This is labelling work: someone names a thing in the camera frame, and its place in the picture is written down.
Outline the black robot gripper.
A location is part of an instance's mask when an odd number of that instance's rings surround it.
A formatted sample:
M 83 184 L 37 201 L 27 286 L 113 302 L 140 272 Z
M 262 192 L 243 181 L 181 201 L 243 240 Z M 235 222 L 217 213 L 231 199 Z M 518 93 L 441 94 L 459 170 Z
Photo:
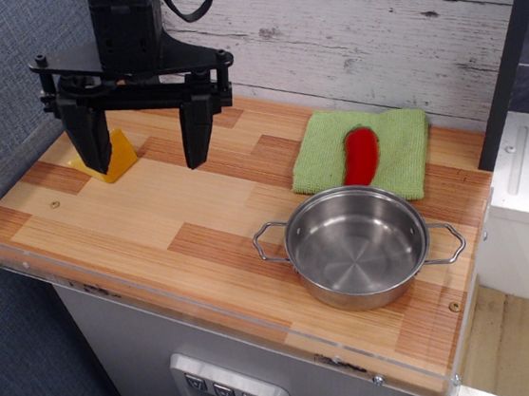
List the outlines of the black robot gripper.
M 100 174 L 111 161 L 108 110 L 179 108 L 187 166 L 207 161 L 214 110 L 233 103 L 232 53 L 183 43 L 163 27 L 171 0 L 87 0 L 95 41 L 29 62 L 40 100 L 60 116 L 84 165 Z M 57 81 L 69 81 L 65 99 Z

